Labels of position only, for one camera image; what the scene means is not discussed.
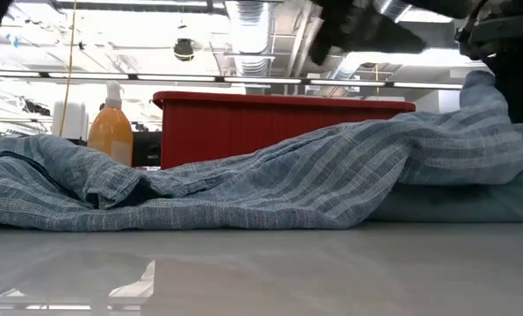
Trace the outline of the red plastic laundry bin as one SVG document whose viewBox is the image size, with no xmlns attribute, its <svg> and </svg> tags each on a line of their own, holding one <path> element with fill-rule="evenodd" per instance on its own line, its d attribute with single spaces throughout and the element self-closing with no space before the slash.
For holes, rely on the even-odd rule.
<svg viewBox="0 0 523 316">
<path fill-rule="evenodd" d="M 252 153 L 326 126 L 413 112 L 405 101 L 159 91 L 161 167 Z"/>
</svg>

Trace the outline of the ribbed silver ceiling duct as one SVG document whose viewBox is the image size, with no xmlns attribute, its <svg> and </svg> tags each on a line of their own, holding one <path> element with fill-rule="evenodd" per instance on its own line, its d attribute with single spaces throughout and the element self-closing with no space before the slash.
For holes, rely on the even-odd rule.
<svg viewBox="0 0 523 316">
<path fill-rule="evenodd" d="M 232 26 L 232 46 L 241 76 L 265 77 L 269 74 L 270 4 L 259 1 L 225 0 Z"/>
</svg>

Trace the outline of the black ceiling dome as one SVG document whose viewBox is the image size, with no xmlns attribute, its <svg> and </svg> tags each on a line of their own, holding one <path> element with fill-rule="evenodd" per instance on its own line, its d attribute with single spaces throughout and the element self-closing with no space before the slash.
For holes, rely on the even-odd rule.
<svg viewBox="0 0 523 316">
<path fill-rule="evenodd" d="M 179 61 L 192 61 L 195 57 L 192 40 L 178 39 L 174 45 L 174 56 Z"/>
</svg>

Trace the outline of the grey striped garment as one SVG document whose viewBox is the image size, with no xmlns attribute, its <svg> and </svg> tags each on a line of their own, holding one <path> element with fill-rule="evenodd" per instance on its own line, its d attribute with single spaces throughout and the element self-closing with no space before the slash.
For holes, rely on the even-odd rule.
<svg viewBox="0 0 523 316">
<path fill-rule="evenodd" d="M 458 111 L 322 128 L 252 154 L 127 167 L 52 136 L 0 140 L 0 224 L 50 231 L 345 229 L 397 184 L 498 185 L 523 171 L 523 124 L 494 77 L 468 74 Z"/>
</svg>

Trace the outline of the black box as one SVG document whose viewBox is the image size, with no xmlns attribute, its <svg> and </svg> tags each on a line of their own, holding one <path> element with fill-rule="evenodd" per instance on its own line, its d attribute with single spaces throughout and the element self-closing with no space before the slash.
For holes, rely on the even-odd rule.
<svg viewBox="0 0 523 316">
<path fill-rule="evenodd" d="M 133 167 L 159 167 L 161 132 L 133 132 Z"/>
</svg>

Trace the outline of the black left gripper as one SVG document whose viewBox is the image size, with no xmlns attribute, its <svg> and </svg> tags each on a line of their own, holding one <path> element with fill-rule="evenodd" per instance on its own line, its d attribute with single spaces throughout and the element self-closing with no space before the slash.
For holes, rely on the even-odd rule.
<svg viewBox="0 0 523 316">
<path fill-rule="evenodd" d="M 313 63 L 321 66 L 332 47 L 354 51 L 356 33 L 361 29 L 372 32 L 388 24 L 390 19 L 381 14 L 374 0 L 310 0 L 320 9 L 320 26 L 309 48 Z M 418 54 L 426 49 L 426 42 L 399 25 L 383 29 L 379 35 L 382 53 Z"/>
</svg>

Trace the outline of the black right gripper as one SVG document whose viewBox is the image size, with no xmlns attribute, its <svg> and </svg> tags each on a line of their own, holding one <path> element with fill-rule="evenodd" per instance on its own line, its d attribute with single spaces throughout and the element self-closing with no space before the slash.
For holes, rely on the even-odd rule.
<svg viewBox="0 0 523 316">
<path fill-rule="evenodd" d="M 478 0 L 465 23 L 456 32 L 460 54 L 484 64 L 495 77 L 495 86 L 505 97 L 508 116 L 523 123 L 523 64 L 519 66 L 518 113 L 514 109 L 514 70 L 506 57 L 491 57 L 523 50 L 523 0 Z"/>
</svg>

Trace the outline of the grey-green garment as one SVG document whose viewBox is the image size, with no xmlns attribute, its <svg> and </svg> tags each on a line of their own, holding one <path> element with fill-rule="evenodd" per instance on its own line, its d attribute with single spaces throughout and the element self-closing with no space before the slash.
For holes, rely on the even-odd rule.
<svg viewBox="0 0 523 316">
<path fill-rule="evenodd" d="M 420 223 L 523 223 L 523 171 L 498 185 L 395 185 L 370 220 Z"/>
</svg>

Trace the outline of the white cylinder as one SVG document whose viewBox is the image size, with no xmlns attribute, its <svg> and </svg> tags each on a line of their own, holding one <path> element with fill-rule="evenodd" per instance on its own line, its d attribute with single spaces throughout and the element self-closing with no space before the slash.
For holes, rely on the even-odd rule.
<svg viewBox="0 0 523 316">
<path fill-rule="evenodd" d="M 61 136 L 70 140 L 83 140 L 88 138 L 89 114 L 83 102 L 69 101 L 66 116 L 61 129 L 63 102 L 56 101 L 53 108 L 52 135 Z"/>
</svg>

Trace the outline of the orange spray bottle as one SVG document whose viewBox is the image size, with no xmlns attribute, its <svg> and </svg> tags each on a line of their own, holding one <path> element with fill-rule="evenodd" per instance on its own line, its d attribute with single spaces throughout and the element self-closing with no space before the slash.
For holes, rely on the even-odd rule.
<svg viewBox="0 0 523 316">
<path fill-rule="evenodd" d="M 133 130 L 122 111 L 122 88 L 116 81 L 106 83 L 104 108 L 91 127 L 87 146 L 103 152 L 128 167 L 133 159 Z"/>
</svg>

